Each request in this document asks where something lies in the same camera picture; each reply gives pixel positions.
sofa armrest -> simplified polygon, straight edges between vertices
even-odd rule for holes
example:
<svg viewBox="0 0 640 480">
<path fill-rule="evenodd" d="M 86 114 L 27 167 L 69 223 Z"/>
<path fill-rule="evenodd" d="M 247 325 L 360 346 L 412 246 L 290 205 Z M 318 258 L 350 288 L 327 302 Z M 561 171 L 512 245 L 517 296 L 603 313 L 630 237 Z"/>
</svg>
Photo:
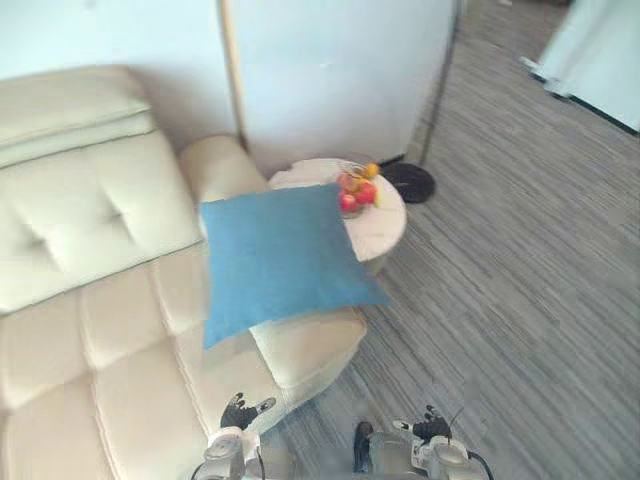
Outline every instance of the sofa armrest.
<svg viewBox="0 0 640 480">
<path fill-rule="evenodd" d="M 192 143 L 180 154 L 180 166 L 198 203 L 269 189 L 232 137 L 219 135 Z"/>
</svg>

white table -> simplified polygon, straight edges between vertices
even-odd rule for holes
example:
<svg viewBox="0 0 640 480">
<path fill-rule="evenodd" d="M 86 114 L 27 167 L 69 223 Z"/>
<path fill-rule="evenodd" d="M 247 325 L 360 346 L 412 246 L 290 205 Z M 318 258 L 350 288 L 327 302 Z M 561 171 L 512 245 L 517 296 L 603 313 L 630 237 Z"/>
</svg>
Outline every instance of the white table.
<svg viewBox="0 0 640 480">
<path fill-rule="evenodd" d="M 339 158 L 301 160 L 289 170 L 276 173 L 269 185 L 278 189 L 329 183 L 350 163 Z M 369 205 L 358 217 L 345 219 L 344 223 L 356 257 L 377 273 L 386 255 L 402 238 L 407 213 L 402 198 L 382 175 L 377 175 L 373 183 L 378 189 L 379 206 Z"/>
</svg>

sofa cushion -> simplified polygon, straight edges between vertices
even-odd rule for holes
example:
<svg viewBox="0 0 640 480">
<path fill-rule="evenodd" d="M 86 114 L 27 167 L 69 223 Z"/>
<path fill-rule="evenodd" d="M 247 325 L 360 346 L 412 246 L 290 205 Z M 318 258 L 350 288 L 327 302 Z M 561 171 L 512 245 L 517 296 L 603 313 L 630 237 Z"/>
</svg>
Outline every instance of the sofa cushion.
<svg viewBox="0 0 640 480">
<path fill-rule="evenodd" d="M 0 106 L 0 167 L 155 127 L 142 88 L 118 66 L 1 82 Z"/>
<path fill-rule="evenodd" d="M 189 145 L 180 154 L 180 166 L 196 203 L 269 190 L 247 152 L 229 136 L 207 137 Z"/>
<path fill-rule="evenodd" d="M 0 314 L 201 238 L 162 133 L 0 169 Z"/>
<path fill-rule="evenodd" d="M 2 478 L 188 478 L 231 395 L 276 397 L 249 332 L 202 351 L 202 244 L 0 318 Z"/>
<path fill-rule="evenodd" d="M 325 375 L 335 378 L 333 368 L 341 370 L 348 363 L 367 327 L 355 308 L 341 308 L 266 322 L 251 333 L 293 409 L 308 398 L 299 392 L 308 395 L 311 384 L 321 385 Z"/>
</svg>

blue pillow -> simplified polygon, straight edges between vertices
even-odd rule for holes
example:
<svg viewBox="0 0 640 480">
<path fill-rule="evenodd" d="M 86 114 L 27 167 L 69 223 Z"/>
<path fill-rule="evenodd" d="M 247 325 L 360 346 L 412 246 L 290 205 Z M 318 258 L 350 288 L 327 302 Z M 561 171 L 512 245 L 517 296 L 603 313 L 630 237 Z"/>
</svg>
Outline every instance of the blue pillow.
<svg viewBox="0 0 640 480">
<path fill-rule="evenodd" d="M 337 183 L 203 203 L 212 277 L 205 348 L 269 320 L 388 298 L 356 259 Z"/>
</svg>

gray carpet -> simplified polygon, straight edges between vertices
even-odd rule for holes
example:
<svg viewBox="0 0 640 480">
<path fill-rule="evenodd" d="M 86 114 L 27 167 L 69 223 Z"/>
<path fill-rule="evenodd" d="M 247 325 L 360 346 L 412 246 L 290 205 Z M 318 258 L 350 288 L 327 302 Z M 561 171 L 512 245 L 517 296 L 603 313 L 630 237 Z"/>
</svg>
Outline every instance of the gray carpet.
<svg viewBox="0 0 640 480">
<path fill-rule="evenodd" d="M 432 403 L 464 405 L 454 434 L 496 479 L 640 478 L 640 144 L 519 64 L 564 9 L 481 3 L 428 159 L 438 192 L 380 277 L 393 303 L 363 309 L 349 367 L 264 436 L 300 477 L 348 472 L 360 419 L 390 431 Z"/>
</svg>

